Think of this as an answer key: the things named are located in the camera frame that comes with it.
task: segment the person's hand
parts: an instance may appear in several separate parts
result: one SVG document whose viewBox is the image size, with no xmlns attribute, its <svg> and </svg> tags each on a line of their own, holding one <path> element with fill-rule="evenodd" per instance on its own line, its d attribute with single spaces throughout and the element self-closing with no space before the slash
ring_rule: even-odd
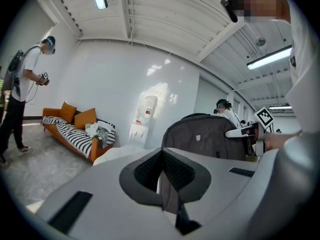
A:
<svg viewBox="0 0 320 240">
<path fill-rule="evenodd" d="M 44 82 L 44 85 L 47 86 L 49 84 L 50 80 L 49 80 L 49 78 L 46 78 L 45 80 L 46 81 Z"/>
<path fill-rule="evenodd" d="M 41 77 L 39 82 L 37 82 L 36 84 L 37 85 L 40 85 L 40 86 L 47 86 L 49 84 L 49 79 L 48 78 L 43 78 Z"/>
</svg>

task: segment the concrete floor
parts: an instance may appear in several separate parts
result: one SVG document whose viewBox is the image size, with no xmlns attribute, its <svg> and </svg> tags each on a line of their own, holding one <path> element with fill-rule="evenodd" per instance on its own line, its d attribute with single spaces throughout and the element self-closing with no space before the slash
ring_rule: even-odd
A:
<svg viewBox="0 0 320 240">
<path fill-rule="evenodd" d="M 39 123 L 39 120 L 24 121 Z M 41 125 L 23 126 L 23 143 L 33 152 L 18 156 L 13 134 L 4 157 L 9 168 L 1 176 L 12 195 L 24 206 L 46 199 L 53 191 L 92 166 L 84 157 L 72 152 Z"/>
</svg>

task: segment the black strap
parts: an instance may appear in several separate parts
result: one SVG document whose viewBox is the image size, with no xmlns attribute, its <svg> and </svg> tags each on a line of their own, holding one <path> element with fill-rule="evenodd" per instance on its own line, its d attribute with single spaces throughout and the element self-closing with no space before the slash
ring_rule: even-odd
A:
<svg viewBox="0 0 320 240">
<path fill-rule="evenodd" d="M 30 52 L 33 48 L 39 48 L 40 51 L 41 51 L 40 45 L 36 44 L 36 45 L 32 46 L 31 48 L 29 48 L 29 49 L 22 55 L 22 57 L 26 56 L 27 53 Z"/>
<path fill-rule="evenodd" d="M 296 67 L 297 64 L 296 64 L 296 56 L 295 56 L 295 46 L 294 46 L 294 42 L 292 43 L 292 50 L 291 50 L 291 54 L 290 54 L 290 62 L 291 62 L 291 65 L 293 67 Z"/>
</svg>

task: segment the backpack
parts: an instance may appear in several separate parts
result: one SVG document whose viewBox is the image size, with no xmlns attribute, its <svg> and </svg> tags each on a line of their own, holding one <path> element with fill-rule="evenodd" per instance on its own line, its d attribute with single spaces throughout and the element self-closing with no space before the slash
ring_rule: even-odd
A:
<svg viewBox="0 0 320 240">
<path fill-rule="evenodd" d="M 22 50 L 18 50 L 13 59 L 10 61 L 10 64 L 7 68 L 4 80 L 2 91 L 12 91 L 14 87 L 16 87 L 16 92 L 20 96 L 20 81 L 18 78 L 18 65 L 21 62 L 22 58 L 27 55 L 33 48 L 41 47 L 39 45 L 34 45 L 30 49 L 28 49 L 25 53 Z"/>
</svg>

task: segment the sneaker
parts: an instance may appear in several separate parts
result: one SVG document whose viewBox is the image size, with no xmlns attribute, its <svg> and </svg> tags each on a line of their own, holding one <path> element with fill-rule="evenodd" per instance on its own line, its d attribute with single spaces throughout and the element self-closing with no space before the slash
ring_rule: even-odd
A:
<svg viewBox="0 0 320 240">
<path fill-rule="evenodd" d="M 33 151 L 33 148 L 30 146 L 24 146 L 23 148 L 19 148 L 20 154 L 18 154 L 19 156 L 22 156 L 24 154 L 28 154 L 30 152 Z"/>
<path fill-rule="evenodd" d="M 2 168 L 9 167 L 9 163 L 6 161 L 6 159 L 3 155 L 0 155 L 0 167 L 2 167 Z"/>
</svg>

